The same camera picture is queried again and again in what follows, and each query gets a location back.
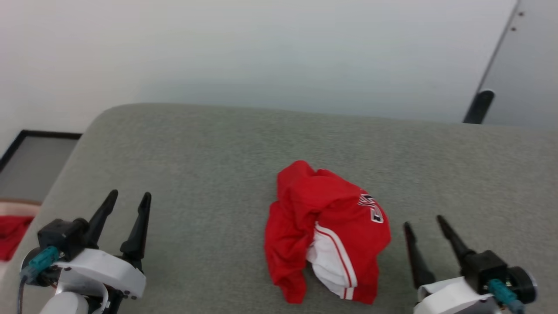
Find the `black frame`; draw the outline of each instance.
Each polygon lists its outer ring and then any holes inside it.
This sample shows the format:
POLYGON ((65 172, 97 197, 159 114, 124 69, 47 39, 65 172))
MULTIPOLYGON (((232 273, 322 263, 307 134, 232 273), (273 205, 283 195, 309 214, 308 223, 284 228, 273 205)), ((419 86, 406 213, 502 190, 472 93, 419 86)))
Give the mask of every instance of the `black frame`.
POLYGON ((49 131, 33 131, 33 130, 22 130, 14 139, 12 144, 8 147, 2 158, 0 159, 0 172, 4 170, 9 160, 12 159, 13 155, 16 153, 17 149, 21 146, 24 139, 28 136, 33 137, 49 137, 52 139, 67 139, 67 140, 78 140, 81 138, 81 133, 67 133, 67 132, 49 132, 49 131))

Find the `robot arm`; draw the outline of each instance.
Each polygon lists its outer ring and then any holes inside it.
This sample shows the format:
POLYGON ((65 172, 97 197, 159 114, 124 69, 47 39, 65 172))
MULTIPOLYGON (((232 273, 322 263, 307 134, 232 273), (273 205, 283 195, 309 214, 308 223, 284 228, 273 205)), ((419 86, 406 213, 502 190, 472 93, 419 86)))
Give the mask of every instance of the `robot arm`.
POLYGON ((407 252, 418 304, 414 314, 501 314, 508 307, 514 314, 524 314, 524 304, 536 299, 536 283, 520 267, 508 265, 492 251, 476 253, 468 248, 448 222, 437 217, 438 224, 461 266, 462 277, 437 282, 424 262, 411 224, 403 226, 407 252))
POLYGON ((27 254, 20 274, 26 284, 56 287, 41 314, 116 314, 122 299, 143 296, 146 277, 141 259, 151 195, 143 196, 136 223, 120 248, 122 256, 103 252, 97 245, 117 197, 118 192, 111 191, 89 222, 56 219, 37 233, 40 247, 27 254))

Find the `gray table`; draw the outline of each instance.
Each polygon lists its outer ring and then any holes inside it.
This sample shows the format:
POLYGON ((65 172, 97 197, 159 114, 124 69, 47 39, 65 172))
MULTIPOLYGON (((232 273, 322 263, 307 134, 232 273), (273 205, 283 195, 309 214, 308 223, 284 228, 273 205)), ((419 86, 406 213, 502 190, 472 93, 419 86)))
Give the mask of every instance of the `gray table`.
MULTIPOLYGON (((494 250, 538 279, 529 313, 554 313, 558 294, 558 134, 271 110, 140 104, 104 112, 81 138, 15 254, 0 289, 15 312, 18 264, 54 218, 89 219, 120 197, 100 247, 118 253, 142 194, 153 194, 141 300, 120 313, 411 313, 401 225, 411 221, 438 279, 458 276, 435 215, 474 249, 494 250), (277 172, 297 159, 368 190, 391 222, 370 307, 336 298, 306 271, 302 305, 267 273, 263 231, 277 172)), ((24 313, 51 288, 26 288, 24 313)))

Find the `red object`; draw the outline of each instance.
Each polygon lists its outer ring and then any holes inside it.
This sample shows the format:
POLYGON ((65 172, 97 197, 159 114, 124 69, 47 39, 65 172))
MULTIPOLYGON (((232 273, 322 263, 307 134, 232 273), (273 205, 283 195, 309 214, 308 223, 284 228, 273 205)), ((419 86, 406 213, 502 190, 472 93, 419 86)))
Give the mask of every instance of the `red object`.
POLYGON ((302 269, 343 299, 372 304, 378 290, 376 256, 391 236, 386 214, 368 193, 325 169, 299 160, 279 172, 278 201, 267 221, 266 259, 273 283, 289 303, 302 303, 302 269))
POLYGON ((0 216, 0 260, 11 260, 33 217, 0 216))

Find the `teal connector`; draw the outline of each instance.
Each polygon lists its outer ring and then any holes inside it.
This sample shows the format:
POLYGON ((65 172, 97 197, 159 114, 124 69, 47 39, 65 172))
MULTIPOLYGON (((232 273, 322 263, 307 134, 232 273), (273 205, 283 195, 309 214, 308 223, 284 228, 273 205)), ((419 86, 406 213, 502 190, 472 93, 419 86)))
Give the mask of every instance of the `teal connector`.
POLYGON ((58 259, 60 259, 58 249, 54 246, 49 246, 29 261, 29 264, 21 270, 20 278, 25 277, 26 283, 29 283, 58 259))
POLYGON ((525 305, 517 299, 513 293, 501 280, 492 279, 488 282, 488 292, 494 295, 496 300, 502 302, 513 314, 524 314, 525 305))

